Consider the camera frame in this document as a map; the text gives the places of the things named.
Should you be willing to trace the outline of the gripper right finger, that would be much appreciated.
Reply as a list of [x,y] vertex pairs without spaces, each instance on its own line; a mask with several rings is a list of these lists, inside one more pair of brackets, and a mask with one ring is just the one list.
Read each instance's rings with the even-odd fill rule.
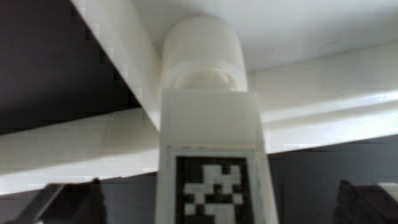
[[398,224],[398,183],[340,183],[334,224]]

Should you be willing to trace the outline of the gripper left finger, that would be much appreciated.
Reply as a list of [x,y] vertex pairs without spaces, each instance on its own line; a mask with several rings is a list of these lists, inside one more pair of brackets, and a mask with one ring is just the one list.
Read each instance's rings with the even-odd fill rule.
[[100,180],[48,184],[15,218],[15,224],[107,224]]

